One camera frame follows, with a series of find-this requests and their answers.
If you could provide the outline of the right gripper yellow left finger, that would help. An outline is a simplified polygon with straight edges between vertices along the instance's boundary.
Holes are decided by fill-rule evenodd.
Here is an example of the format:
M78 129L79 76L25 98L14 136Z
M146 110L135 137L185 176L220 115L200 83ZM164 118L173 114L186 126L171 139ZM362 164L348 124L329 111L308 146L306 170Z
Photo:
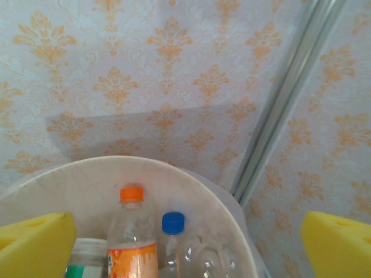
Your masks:
M1 227L1 277L63 277L77 238L69 212Z

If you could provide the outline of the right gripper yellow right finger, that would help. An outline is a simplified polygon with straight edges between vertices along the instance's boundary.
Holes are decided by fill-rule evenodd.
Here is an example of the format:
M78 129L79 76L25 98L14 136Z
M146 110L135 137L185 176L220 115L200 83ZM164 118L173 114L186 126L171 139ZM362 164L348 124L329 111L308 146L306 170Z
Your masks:
M370 224L309 211L301 239L315 277L370 277Z

